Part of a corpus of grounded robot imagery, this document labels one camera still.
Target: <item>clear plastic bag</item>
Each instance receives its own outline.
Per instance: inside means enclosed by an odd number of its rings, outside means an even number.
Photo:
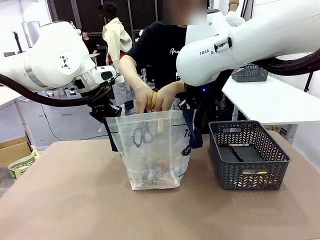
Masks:
[[[121,154],[132,190],[180,186],[191,148],[180,110],[106,119]]]

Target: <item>wire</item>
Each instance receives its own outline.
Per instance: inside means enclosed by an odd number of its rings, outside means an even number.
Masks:
[[[61,140],[60,138],[58,138],[58,137],[54,134],[54,132],[52,131],[51,126],[50,126],[50,123],[49,123],[49,120],[48,120],[48,117],[47,117],[46,112],[45,112],[45,110],[44,110],[44,107],[42,106],[41,103],[40,103],[40,105],[41,105],[41,108],[42,108],[44,117],[45,117],[45,119],[46,119],[46,121],[47,121],[47,123],[48,123],[49,129],[50,129],[52,135],[53,135],[56,139],[58,139],[59,141],[62,141],[62,140]]]
[[[51,126],[50,126],[50,123],[49,123],[49,120],[48,120],[48,117],[47,117],[46,112],[45,112],[45,110],[44,110],[44,107],[43,107],[43,105],[42,105],[41,103],[40,103],[40,105],[41,105],[41,108],[42,108],[44,117],[45,117],[45,119],[46,119],[46,121],[47,121],[47,123],[48,123],[49,129],[50,129],[52,135],[53,135],[56,139],[58,139],[59,141],[63,141],[63,140],[61,140],[60,138],[58,138],[58,137],[54,134],[54,132],[52,131]],[[80,141],[95,139],[95,138],[99,138],[99,137],[109,137],[109,136],[108,136],[108,135],[93,136],[93,137],[89,137],[89,138],[87,138],[87,139],[80,139]]]
[[[24,86],[20,85],[19,83],[15,82],[11,78],[1,73],[0,73],[0,85],[5,85],[8,88],[18,92],[22,96],[34,102],[52,106],[52,107],[76,107],[76,106],[87,105],[88,103],[90,103],[89,97],[65,100],[65,99],[53,99],[53,98],[41,96],[35,92],[32,92],[26,89]]]
[[[104,99],[105,95],[107,95],[110,91],[112,90],[112,87],[110,87],[107,91],[105,91],[103,94],[101,94],[100,96],[97,96],[95,99],[92,99],[90,104],[88,104],[89,107],[91,107],[92,105],[96,104],[98,101],[100,101],[101,99]]]
[[[95,139],[95,138],[100,138],[100,137],[109,137],[109,136],[108,136],[108,135],[93,136],[93,137],[89,137],[89,138],[87,138],[87,139],[81,139],[81,141],[83,141],[83,140]]]
[[[320,70],[320,49],[295,60],[269,58],[252,62],[272,74],[296,76]]]

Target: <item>person in beige jacket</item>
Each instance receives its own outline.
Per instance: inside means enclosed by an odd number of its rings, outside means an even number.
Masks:
[[[108,21],[102,30],[102,38],[108,45],[105,63],[113,66],[119,73],[120,59],[132,48],[133,42],[117,17],[118,8],[115,4],[106,1],[98,9]],[[130,100],[131,91],[128,83],[116,83],[112,88],[118,106]]]

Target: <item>table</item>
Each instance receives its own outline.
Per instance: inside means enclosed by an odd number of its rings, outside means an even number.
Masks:
[[[11,90],[10,88],[6,86],[0,86],[0,108],[4,108],[6,106],[9,106],[11,104],[15,105],[15,108],[19,114],[19,117],[21,119],[21,124],[26,131],[27,136],[29,137],[30,142],[33,145],[36,145],[35,139],[30,131],[29,125],[21,111],[20,103],[18,98],[21,97],[21,94],[17,93],[16,91]]]
[[[278,191],[220,188],[204,147],[181,186],[132,191],[110,142],[56,142],[0,199],[1,240],[313,240],[320,238],[320,173],[291,156]]]
[[[299,123],[320,121],[320,99],[274,77],[266,82],[234,81],[231,77],[222,92],[234,104],[232,120],[238,110],[262,125],[289,125],[286,139],[293,143]]]

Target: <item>black pen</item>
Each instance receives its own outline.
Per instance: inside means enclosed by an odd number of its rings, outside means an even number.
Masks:
[[[239,156],[239,154],[235,151],[235,149],[231,145],[228,148],[240,162],[244,162],[244,160]]]

